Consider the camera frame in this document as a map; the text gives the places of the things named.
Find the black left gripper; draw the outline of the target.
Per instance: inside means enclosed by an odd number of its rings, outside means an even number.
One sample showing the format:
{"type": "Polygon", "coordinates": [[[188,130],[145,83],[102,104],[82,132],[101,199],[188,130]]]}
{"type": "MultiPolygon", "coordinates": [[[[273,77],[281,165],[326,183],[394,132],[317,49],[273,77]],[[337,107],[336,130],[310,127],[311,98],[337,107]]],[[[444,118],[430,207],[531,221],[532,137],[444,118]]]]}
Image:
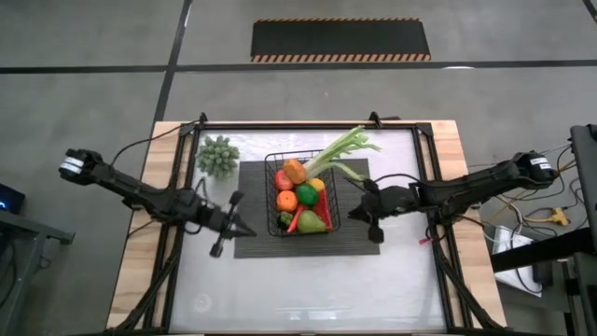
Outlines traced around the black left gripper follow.
{"type": "Polygon", "coordinates": [[[242,197],[243,194],[240,191],[234,191],[229,199],[228,211],[223,211],[216,205],[212,207],[205,205],[201,210],[201,225],[218,233],[209,252],[213,258],[217,259],[222,255],[225,240],[257,236],[250,225],[235,212],[242,197]]]}

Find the black floor mat hazard stripes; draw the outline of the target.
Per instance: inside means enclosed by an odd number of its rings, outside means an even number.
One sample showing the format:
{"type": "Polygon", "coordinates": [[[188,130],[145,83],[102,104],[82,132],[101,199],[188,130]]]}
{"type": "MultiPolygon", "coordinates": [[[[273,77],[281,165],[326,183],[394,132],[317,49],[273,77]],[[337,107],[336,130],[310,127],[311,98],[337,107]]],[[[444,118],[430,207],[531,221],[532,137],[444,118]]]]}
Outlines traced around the black floor mat hazard stripes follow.
{"type": "Polygon", "coordinates": [[[418,18],[259,19],[253,24],[253,63],[429,62],[418,18]]]}

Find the yellow power plug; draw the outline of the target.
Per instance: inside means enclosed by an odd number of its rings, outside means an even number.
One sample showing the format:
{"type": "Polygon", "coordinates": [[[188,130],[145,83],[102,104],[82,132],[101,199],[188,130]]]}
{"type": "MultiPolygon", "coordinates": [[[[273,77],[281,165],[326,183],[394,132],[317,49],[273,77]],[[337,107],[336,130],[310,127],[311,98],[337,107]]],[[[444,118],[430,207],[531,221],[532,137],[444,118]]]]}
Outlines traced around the yellow power plug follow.
{"type": "Polygon", "coordinates": [[[548,217],[525,217],[524,219],[527,222],[552,223],[563,227],[570,223],[570,220],[562,207],[550,208],[550,215],[548,217]]]}

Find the green pear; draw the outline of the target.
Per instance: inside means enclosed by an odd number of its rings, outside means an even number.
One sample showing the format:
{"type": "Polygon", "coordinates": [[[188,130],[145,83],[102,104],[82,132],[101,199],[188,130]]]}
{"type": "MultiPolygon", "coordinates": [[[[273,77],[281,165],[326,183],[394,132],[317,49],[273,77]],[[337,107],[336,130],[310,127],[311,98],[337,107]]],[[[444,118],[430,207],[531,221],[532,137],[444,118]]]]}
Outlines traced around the green pear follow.
{"type": "Polygon", "coordinates": [[[298,217],[298,230],[304,233],[326,231],[326,223],[312,210],[304,210],[298,217]]]}

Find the white paper sheet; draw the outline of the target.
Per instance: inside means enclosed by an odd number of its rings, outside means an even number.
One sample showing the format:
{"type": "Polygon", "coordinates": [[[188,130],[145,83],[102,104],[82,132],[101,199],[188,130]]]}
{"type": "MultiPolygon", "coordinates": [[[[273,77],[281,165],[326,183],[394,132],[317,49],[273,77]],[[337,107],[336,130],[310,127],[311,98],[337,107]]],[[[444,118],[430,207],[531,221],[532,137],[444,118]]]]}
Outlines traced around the white paper sheet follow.
{"type": "MultiPolygon", "coordinates": [[[[492,254],[506,252],[510,248],[529,245],[533,241],[533,239],[518,234],[516,231],[499,226],[493,237],[492,254]]],[[[542,297],[543,286],[534,280],[532,266],[495,273],[494,277],[499,283],[514,287],[538,298],[542,297]]]]}

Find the black wire basket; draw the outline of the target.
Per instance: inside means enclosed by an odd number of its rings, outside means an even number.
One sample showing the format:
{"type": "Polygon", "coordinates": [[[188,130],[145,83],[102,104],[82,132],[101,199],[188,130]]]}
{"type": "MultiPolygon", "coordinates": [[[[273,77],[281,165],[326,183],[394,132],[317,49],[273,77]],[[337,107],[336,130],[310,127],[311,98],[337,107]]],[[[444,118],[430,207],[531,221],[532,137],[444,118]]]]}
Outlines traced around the black wire basket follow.
{"type": "MultiPolygon", "coordinates": [[[[301,163],[305,163],[314,156],[316,156],[321,149],[288,151],[267,154],[264,159],[265,168],[265,194],[266,194],[266,214],[267,214],[267,228],[268,233],[274,237],[292,237],[309,235],[309,233],[300,232],[296,228],[293,232],[288,233],[278,227],[278,216],[281,211],[276,209],[276,197],[280,190],[274,186],[275,174],[283,168],[285,160],[297,159],[301,163]]],[[[328,200],[328,207],[333,222],[333,229],[331,231],[323,231],[323,233],[338,231],[341,226],[340,209],[337,201],[335,173],[332,169],[327,169],[317,176],[326,185],[326,195],[328,200]]]]}

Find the red chili pepper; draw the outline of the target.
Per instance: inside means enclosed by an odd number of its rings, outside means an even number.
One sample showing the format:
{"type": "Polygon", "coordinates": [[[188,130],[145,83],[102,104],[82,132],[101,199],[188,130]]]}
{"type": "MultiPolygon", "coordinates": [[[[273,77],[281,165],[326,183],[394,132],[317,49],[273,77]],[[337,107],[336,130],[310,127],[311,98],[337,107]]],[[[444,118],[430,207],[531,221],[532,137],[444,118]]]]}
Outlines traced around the red chili pepper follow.
{"type": "Polygon", "coordinates": [[[288,233],[293,232],[297,228],[299,217],[306,208],[307,206],[302,203],[298,205],[296,212],[286,230],[288,233]]]}

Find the red apple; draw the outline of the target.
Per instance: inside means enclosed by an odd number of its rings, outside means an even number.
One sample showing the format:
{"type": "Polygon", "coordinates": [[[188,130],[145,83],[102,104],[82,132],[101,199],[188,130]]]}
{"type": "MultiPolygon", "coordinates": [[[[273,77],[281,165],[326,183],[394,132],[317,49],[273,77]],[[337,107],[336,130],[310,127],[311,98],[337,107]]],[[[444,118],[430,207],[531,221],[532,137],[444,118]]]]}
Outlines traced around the red apple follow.
{"type": "Polygon", "coordinates": [[[279,170],[274,177],[274,186],[280,190],[291,190],[294,188],[295,184],[293,181],[288,177],[284,170],[279,170]]]}

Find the dark green bell pepper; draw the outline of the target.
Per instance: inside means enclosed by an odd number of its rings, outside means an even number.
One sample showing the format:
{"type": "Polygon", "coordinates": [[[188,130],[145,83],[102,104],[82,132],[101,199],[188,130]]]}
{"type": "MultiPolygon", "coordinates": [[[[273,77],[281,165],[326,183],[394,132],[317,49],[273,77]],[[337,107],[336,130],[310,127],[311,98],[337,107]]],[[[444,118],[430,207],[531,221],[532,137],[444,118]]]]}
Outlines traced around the dark green bell pepper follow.
{"type": "Polygon", "coordinates": [[[298,185],[295,192],[299,203],[312,206],[318,202],[317,189],[308,183],[298,185]]]}

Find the orange carrot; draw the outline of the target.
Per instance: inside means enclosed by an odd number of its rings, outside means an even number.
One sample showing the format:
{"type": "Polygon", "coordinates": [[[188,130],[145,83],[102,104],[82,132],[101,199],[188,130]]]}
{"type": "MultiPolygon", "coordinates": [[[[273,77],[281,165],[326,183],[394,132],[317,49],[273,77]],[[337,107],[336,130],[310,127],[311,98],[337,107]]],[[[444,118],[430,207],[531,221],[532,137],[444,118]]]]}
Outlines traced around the orange carrot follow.
{"type": "Polygon", "coordinates": [[[307,171],[304,165],[297,159],[289,159],[284,162],[283,170],[286,176],[295,184],[299,185],[307,180],[307,171]]]}

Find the green grape bunch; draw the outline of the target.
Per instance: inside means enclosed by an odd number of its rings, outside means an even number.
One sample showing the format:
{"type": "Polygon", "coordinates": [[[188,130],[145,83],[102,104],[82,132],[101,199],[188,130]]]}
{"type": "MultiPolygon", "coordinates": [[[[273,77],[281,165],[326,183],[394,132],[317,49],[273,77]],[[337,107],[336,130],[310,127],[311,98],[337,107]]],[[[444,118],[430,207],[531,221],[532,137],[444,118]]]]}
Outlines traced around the green grape bunch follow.
{"type": "Polygon", "coordinates": [[[238,166],[240,150],[230,143],[228,137],[206,136],[195,155],[196,167],[208,176],[228,178],[238,166]]]}

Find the black aluminium table frame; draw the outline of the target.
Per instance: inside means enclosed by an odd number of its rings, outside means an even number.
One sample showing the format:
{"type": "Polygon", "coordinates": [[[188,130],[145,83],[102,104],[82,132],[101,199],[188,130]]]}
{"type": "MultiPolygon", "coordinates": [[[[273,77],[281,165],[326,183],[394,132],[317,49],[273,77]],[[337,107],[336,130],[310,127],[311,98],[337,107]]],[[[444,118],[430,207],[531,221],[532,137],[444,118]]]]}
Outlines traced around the black aluminium table frame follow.
{"type": "MultiPolygon", "coordinates": [[[[257,126],[288,131],[292,128],[322,131],[325,128],[339,126],[351,128],[358,125],[358,120],[325,120],[325,121],[208,121],[210,127],[247,126],[253,130],[257,126]]],[[[433,138],[427,142],[429,146],[423,152],[425,163],[431,163],[431,150],[437,154],[439,174],[455,178],[470,172],[465,160],[457,123],[454,120],[428,120],[433,130],[433,138]]],[[[170,179],[174,166],[175,148],[178,133],[170,130],[181,123],[179,121],[159,121],[152,126],[154,139],[146,146],[141,179],[157,187],[163,187],[170,179]]],[[[486,239],[481,227],[473,221],[479,218],[477,210],[466,213],[468,220],[456,225],[452,231],[452,244],[456,251],[450,258],[460,263],[462,278],[468,289],[488,315],[504,326],[506,317],[498,293],[497,283],[493,277],[490,253],[487,251],[486,239]]],[[[160,229],[149,229],[139,243],[127,242],[124,247],[122,261],[118,272],[118,281],[111,303],[109,316],[105,326],[114,328],[124,321],[134,305],[141,300],[149,286],[153,275],[156,258],[170,255],[174,243],[175,229],[162,233],[160,229]]]]}

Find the black power adapter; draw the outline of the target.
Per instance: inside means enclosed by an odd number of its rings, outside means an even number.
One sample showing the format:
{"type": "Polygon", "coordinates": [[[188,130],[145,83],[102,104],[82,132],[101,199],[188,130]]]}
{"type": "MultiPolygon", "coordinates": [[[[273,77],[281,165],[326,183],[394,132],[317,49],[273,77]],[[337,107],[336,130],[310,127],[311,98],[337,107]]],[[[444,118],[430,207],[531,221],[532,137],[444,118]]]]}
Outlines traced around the black power adapter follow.
{"type": "Polygon", "coordinates": [[[552,287],[554,283],[553,262],[543,261],[532,265],[533,280],[542,287],[552,287]]]}

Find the orange tangerine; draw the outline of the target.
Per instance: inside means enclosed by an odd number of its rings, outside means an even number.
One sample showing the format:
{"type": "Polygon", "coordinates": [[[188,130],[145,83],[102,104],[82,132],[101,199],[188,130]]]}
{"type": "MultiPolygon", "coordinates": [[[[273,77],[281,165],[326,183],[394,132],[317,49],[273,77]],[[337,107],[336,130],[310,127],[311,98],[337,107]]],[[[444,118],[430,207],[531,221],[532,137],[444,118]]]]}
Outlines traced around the orange tangerine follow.
{"type": "Polygon", "coordinates": [[[282,190],[276,197],[276,209],[293,213],[298,207],[299,201],[293,190],[282,190]]]}

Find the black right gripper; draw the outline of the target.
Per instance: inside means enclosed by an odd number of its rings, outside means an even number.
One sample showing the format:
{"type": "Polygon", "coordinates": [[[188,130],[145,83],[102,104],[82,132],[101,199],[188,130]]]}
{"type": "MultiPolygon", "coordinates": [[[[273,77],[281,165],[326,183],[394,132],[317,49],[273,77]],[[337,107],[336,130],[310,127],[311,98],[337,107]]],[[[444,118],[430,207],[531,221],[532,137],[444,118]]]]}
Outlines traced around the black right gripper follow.
{"type": "Polygon", "coordinates": [[[414,212],[417,209],[417,201],[411,189],[399,186],[381,189],[371,179],[365,179],[363,187],[365,192],[361,196],[360,204],[348,213],[348,218],[367,222],[368,239],[374,244],[382,244],[384,231],[380,227],[380,220],[414,212]]]}

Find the grey metal cart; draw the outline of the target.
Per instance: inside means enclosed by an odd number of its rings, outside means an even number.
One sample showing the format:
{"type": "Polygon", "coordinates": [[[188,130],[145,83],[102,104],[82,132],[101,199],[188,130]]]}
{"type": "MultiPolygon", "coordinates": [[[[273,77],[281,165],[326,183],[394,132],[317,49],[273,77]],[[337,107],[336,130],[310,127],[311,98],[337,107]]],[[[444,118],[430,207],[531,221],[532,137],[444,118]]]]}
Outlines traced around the grey metal cart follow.
{"type": "Polygon", "coordinates": [[[0,336],[14,335],[45,242],[70,245],[74,237],[73,232],[0,210],[0,336]]]}

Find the green white leek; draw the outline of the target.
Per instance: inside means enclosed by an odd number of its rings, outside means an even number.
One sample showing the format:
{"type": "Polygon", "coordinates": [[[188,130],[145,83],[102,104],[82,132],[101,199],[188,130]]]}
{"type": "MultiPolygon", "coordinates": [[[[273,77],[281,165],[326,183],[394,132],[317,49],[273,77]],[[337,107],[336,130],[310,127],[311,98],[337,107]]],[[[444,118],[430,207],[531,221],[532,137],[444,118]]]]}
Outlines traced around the green white leek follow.
{"type": "Polygon", "coordinates": [[[364,125],[352,128],[348,133],[342,135],[316,156],[305,162],[303,167],[305,168],[307,178],[315,178],[327,169],[338,168],[352,180],[365,180],[366,178],[363,175],[356,173],[352,168],[339,162],[343,154],[349,155],[360,149],[372,149],[378,152],[382,150],[377,145],[368,141],[368,137],[364,134],[364,129],[364,125]]]}

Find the black metal bar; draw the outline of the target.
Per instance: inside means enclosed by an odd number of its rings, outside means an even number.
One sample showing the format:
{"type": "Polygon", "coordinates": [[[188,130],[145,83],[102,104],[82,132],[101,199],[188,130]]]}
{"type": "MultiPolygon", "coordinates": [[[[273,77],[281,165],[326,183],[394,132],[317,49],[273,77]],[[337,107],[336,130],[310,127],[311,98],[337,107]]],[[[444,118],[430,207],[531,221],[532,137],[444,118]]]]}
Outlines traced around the black metal bar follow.
{"type": "Polygon", "coordinates": [[[491,262],[493,270],[499,273],[543,261],[567,258],[575,253],[597,253],[597,238],[592,236],[591,229],[571,231],[558,237],[512,248],[492,255],[491,262]]]}

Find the grey woven placemat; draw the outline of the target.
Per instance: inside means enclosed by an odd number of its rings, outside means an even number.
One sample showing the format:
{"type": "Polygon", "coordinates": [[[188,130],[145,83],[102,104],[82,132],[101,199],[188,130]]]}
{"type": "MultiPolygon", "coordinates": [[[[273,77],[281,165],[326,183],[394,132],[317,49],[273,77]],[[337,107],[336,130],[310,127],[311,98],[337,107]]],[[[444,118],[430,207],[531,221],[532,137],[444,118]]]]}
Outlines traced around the grey woven placemat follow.
{"type": "Polygon", "coordinates": [[[236,259],[331,257],[378,255],[380,248],[368,240],[368,226],[348,218],[361,199],[361,191],[335,173],[341,226],[338,231],[292,237],[274,237],[268,233],[264,161],[243,161],[239,168],[239,190],[243,193],[237,213],[257,233],[253,238],[235,241],[236,259]]]}

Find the black box blue light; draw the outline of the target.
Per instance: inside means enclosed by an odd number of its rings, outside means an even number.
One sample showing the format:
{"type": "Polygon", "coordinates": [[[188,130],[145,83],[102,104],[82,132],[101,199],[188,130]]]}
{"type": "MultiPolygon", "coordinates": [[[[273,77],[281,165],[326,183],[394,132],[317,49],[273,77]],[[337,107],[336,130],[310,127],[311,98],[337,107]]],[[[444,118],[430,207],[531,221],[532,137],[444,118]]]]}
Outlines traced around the black box blue light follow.
{"type": "Polygon", "coordinates": [[[11,214],[19,214],[23,207],[25,195],[9,186],[0,183],[0,210],[11,214]]]}

